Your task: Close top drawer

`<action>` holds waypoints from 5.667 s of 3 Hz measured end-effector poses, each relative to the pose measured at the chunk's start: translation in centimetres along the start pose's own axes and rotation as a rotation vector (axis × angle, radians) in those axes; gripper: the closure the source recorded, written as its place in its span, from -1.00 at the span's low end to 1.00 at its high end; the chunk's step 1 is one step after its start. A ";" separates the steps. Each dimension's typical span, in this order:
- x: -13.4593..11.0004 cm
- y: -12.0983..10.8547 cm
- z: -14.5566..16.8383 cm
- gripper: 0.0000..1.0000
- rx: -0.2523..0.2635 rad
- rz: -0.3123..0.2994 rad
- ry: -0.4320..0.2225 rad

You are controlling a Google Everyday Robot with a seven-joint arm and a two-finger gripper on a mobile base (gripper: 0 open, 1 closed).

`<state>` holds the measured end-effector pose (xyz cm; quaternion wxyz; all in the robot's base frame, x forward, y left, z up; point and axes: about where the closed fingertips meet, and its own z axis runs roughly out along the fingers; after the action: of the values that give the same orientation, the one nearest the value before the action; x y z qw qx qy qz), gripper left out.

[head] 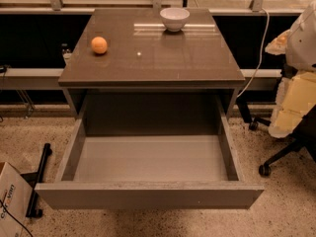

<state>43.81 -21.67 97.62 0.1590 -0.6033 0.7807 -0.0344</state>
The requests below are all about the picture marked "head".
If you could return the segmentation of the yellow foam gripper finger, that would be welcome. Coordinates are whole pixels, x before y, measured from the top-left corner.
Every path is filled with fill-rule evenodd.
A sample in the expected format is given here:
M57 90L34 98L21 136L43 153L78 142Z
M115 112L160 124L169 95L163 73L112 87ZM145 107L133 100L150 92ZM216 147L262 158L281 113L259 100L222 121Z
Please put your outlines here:
M290 135L315 105L316 73L298 72L291 79L282 78L276 92L269 134L276 138Z

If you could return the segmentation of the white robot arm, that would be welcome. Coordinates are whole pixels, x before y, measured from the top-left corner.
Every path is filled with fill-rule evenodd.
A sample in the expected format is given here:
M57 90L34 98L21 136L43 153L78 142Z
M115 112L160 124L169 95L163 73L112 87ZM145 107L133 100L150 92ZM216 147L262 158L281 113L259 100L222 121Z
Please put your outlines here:
M289 30L269 43L265 52L285 55L297 73L282 78L276 92L269 134L283 138L293 133L316 105L316 1L312 1Z

